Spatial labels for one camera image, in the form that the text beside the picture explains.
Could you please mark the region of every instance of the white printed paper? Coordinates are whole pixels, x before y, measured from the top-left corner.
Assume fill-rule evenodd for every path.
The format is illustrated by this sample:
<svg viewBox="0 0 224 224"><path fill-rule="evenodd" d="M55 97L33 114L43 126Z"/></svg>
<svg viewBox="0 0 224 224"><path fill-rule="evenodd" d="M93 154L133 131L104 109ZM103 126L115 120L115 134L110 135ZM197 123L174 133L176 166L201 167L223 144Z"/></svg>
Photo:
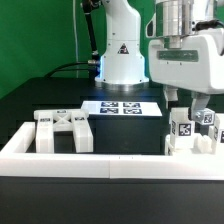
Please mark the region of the white printed paper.
<svg viewBox="0 0 224 224"><path fill-rule="evenodd" d="M162 116L155 102L84 101L81 109L90 115Z"/></svg>

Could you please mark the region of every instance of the black table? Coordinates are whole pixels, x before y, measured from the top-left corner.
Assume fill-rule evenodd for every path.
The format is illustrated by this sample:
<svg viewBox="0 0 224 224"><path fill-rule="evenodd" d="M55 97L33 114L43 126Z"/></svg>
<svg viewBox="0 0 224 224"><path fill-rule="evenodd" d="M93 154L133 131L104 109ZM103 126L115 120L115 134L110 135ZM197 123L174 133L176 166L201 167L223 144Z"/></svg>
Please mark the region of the black table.
<svg viewBox="0 0 224 224"><path fill-rule="evenodd" d="M209 108L223 112L223 99L213 97ZM24 121L33 121L34 110L78 109L84 100L157 102L161 118L91 115L89 123L96 154L163 154L169 114L160 85L127 93L63 78L28 80L0 100L1 148ZM181 91L180 102L190 106L189 92ZM69 133L57 134L55 141L56 153L74 153ZM35 152L35 144L29 150ZM210 224L223 223L223 208L223 181L0 177L1 224Z"/></svg>

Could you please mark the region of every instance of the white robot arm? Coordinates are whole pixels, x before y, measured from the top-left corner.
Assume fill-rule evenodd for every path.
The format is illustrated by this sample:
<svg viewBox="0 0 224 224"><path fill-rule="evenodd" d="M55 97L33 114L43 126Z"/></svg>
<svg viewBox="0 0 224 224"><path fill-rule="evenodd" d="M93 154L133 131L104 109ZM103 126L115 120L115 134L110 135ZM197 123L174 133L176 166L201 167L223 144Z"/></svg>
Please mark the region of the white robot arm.
<svg viewBox="0 0 224 224"><path fill-rule="evenodd" d="M103 4L106 11L107 49L101 57L96 86L127 91L144 86L149 79L145 77L145 59L139 50L139 13L127 0L98 2Z"/></svg>
<svg viewBox="0 0 224 224"><path fill-rule="evenodd" d="M215 19L217 3L155 0L156 13L146 30L157 38L149 44L152 80L165 85L168 102L177 100L177 88L192 91L191 119L201 124L209 95L224 93L224 29Z"/></svg>

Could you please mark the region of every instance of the warning label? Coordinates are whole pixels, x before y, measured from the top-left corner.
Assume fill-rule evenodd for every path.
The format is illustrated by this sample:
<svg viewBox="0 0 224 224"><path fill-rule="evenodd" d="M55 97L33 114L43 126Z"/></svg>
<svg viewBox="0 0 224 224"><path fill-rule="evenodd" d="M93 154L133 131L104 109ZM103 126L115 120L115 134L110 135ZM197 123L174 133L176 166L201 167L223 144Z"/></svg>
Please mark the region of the warning label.
<svg viewBox="0 0 224 224"><path fill-rule="evenodd" d="M118 54L129 54L126 44L122 44Z"/></svg>

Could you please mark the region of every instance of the green wall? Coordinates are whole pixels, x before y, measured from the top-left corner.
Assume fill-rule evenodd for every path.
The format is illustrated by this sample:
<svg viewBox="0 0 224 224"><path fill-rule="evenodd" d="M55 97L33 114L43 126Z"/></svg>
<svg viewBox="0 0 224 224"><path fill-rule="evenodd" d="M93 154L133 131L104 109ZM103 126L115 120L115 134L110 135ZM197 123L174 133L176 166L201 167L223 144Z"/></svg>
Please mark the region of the green wall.
<svg viewBox="0 0 224 224"><path fill-rule="evenodd" d="M81 0L77 0L79 59L91 57ZM32 77L76 60L72 0L0 0L0 98ZM141 52L147 57L144 29L153 13L153 0L129 0L142 16ZM99 52L105 51L103 7L92 13ZM224 10L218 11L224 19Z"/></svg>

